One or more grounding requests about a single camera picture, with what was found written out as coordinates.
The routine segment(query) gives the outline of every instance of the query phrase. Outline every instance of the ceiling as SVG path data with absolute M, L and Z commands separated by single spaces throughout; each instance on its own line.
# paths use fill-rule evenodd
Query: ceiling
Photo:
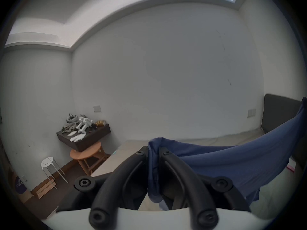
M 30 0 L 19 13 L 6 47 L 36 44 L 71 49 L 86 36 L 129 13 L 169 2 L 194 1 L 233 8 L 238 3 L 237 0 Z

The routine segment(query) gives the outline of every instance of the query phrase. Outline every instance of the mattress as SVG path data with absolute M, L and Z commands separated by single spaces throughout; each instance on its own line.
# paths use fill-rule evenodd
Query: mattress
M 190 144 L 205 146 L 232 146 L 247 143 L 262 136 L 264 132 L 256 129 L 235 135 L 221 136 L 217 138 L 179 140 Z M 112 172 L 125 159 L 138 151 L 141 147 L 147 146 L 148 140 L 128 140 L 124 142 L 91 176 L 98 176 Z M 283 209 L 289 201 L 302 176 L 302 170 L 297 165 L 295 172 L 285 168 L 269 184 L 261 187 L 259 200 L 251 204 L 251 211 L 261 219 L 272 219 Z M 159 204 L 153 203 L 146 195 L 138 210 L 158 211 L 162 210 Z

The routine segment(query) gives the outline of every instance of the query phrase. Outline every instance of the dark floor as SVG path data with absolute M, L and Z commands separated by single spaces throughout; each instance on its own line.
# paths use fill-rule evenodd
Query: dark floor
M 96 158 L 87 159 L 88 164 L 91 166 L 97 161 Z M 56 188 L 52 188 L 48 193 L 43 197 L 38 199 L 35 195 L 31 197 L 25 206 L 39 219 L 46 219 L 50 213 L 59 205 L 62 198 L 71 190 L 75 179 L 79 176 L 85 175 L 85 172 L 82 170 L 81 166 L 77 163 L 75 166 L 71 167 L 68 171 L 65 172 L 65 179 L 68 181 L 68 184 L 63 180 L 62 177 L 56 178 Z

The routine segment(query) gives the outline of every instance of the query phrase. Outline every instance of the bed headboard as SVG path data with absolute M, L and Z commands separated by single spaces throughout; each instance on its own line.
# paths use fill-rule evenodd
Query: bed headboard
M 265 133 L 270 132 L 279 125 L 295 117 L 300 101 L 287 97 L 266 94 L 264 96 L 264 107 L 261 128 Z M 307 160 L 307 136 L 305 135 L 298 143 L 292 154 L 294 160 L 304 169 Z

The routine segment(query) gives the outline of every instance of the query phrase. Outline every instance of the ceiling molding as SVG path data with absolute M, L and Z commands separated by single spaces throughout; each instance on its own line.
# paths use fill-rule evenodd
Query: ceiling molding
M 228 7 L 234 10 L 239 10 L 245 0 L 236 0 L 235 2 L 227 0 L 138 0 L 134 3 L 123 6 L 110 14 L 106 15 L 96 24 L 92 25 L 87 31 L 83 32 L 78 36 L 74 42 L 63 43 L 60 37 L 48 33 L 14 33 L 10 34 L 5 46 L 5 52 L 12 49 L 22 49 L 22 48 L 48 48 L 64 51 L 74 51 L 79 45 L 86 41 L 89 37 L 97 33 L 102 28 L 107 25 L 117 21 L 129 14 L 148 9 L 155 6 L 174 4 L 174 3 L 205 3 L 213 4 L 218 6 Z M 20 37 L 21 42 L 18 42 L 16 38 Z

